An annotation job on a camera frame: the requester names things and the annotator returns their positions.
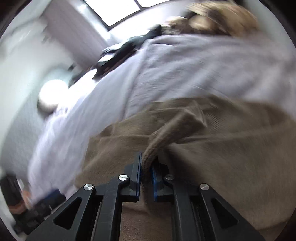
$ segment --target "silver screw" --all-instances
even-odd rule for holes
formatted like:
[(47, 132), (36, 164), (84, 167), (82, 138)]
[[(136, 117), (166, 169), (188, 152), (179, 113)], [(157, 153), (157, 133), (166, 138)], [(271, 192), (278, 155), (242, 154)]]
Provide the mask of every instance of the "silver screw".
[(125, 181), (126, 179), (128, 179), (128, 176), (125, 175), (125, 174), (122, 174), (122, 175), (120, 175), (120, 176), (118, 177), (118, 179), (119, 179), (120, 181)]
[(174, 175), (173, 174), (167, 174), (167, 175), (165, 175), (165, 179), (166, 180), (169, 180), (169, 181), (171, 181), (171, 180), (174, 180)]
[(83, 188), (84, 188), (84, 190), (89, 191), (93, 188), (93, 185), (92, 184), (85, 184)]
[(201, 190), (204, 190), (204, 191), (206, 191), (206, 190), (209, 190), (209, 185), (208, 184), (206, 184), (206, 183), (202, 183), (202, 184), (200, 184), (200, 189)]

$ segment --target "black window frame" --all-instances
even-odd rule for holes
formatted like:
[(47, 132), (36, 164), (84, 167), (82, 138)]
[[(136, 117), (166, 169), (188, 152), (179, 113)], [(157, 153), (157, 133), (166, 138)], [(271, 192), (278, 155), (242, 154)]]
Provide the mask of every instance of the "black window frame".
[(90, 6), (87, 4), (87, 2), (86, 2), (85, 0), (82, 0), (82, 1), (83, 1), (83, 2), (88, 6), (88, 8), (89, 8), (89, 9), (90, 9), (90, 10), (91, 10), (91, 11), (97, 16), (97, 18), (101, 21), (101, 23), (104, 25), (104, 27), (105, 27), (108, 31), (110, 31), (112, 28), (116, 27), (118, 24), (121, 24), (123, 21), (127, 20), (128, 18), (131, 18), (131, 17), (137, 15), (138, 13), (140, 13), (140, 12), (142, 12), (142, 11), (148, 9), (148, 8), (152, 8), (152, 7), (159, 6), (159, 5), (161, 5), (161, 4), (167, 3), (167, 2), (178, 1), (178, 0), (168, 0), (168, 1), (166, 1), (166, 2), (161, 2), (161, 3), (155, 4), (155, 5), (150, 6), (150, 7), (142, 7), (141, 4), (140, 4), (137, 0), (133, 0), (133, 1), (137, 4), (137, 6), (140, 8), (140, 10), (138, 10), (138, 11), (136, 11), (136, 12), (134, 12), (134, 13), (132, 13), (132, 14), (130, 14), (130, 15), (124, 17), (123, 19), (119, 20), (118, 22), (116, 22), (116, 23), (114, 23), (114, 24), (112, 24), (112, 25), (110, 25), (110, 26), (108, 26), (108, 25), (105, 23), (105, 21), (104, 21), (104, 20), (103, 20), (98, 14), (97, 14), (97, 12), (96, 12), (92, 7), (90, 7)]

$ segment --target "triangular cutout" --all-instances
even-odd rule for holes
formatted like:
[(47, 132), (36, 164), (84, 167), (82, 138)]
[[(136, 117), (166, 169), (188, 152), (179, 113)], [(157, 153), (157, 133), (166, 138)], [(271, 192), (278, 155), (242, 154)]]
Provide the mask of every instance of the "triangular cutout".
[(211, 201), (222, 229), (228, 229), (237, 225), (238, 221), (236, 218), (232, 216), (217, 199), (213, 198)]
[(72, 203), (69, 204), (69, 206), (61, 212), (55, 219), (54, 224), (58, 225), (65, 229), (70, 229), (74, 218), (76, 217), (76, 213), (79, 209), (79, 206), (82, 202), (82, 199), (76, 198)]

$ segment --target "wrinkled sheet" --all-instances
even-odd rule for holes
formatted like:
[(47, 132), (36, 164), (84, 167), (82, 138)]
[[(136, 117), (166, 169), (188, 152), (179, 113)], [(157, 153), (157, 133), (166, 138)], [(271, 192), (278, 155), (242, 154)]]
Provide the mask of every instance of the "wrinkled sheet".
[(261, 35), (149, 40), (67, 112), (48, 121), (30, 161), (32, 201), (56, 188), (73, 192), (89, 137), (152, 101), (215, 94), (275, 104), (296, 118), (295, 78), (294, 56)]

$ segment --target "window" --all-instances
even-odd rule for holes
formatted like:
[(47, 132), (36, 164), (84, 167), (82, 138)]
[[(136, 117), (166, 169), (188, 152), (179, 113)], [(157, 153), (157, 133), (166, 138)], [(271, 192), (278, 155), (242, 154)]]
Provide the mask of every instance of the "window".
[(110, 30), (134, 14), (169, 0), (84, 0)]

